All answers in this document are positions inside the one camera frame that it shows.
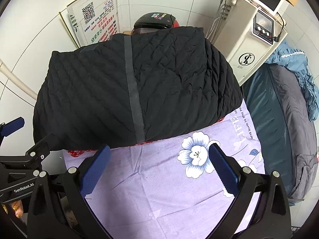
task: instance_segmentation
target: gray stripe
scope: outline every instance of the gray stripe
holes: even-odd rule
[[[144,122],[139,101],[138,86],[133,69],[133,54],[131,36],[124,37],[125,71],[127,86],[129,88],[130,105],[132,111],[133,124],[135,129],[136,142],[145,142]]]

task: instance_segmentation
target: circular logo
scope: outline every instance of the circular logo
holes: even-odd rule
[[[245,53],[243,55],[240,56],[238,62],[242,65],[242,66],[248,66],[250,65],[252,62],[254,62],[255,60],[255,56],[252,53]]]

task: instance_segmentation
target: sign board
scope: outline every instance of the sign board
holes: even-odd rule
[[[75,0],[67,9],[81,46],[109,40],[119,32],[117,0]]]

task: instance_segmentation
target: leaf illustration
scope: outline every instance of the leaf illustration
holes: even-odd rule
[[[256,156],[259,152],[256,149],[251,150],[250,155]]]

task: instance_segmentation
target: black quilted blanket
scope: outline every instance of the black quilted blanket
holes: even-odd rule
[[[52,52],[33,136],[51,150],[132,146],[211,124],[240,107],[232,68],[202,28],[179,27]]]

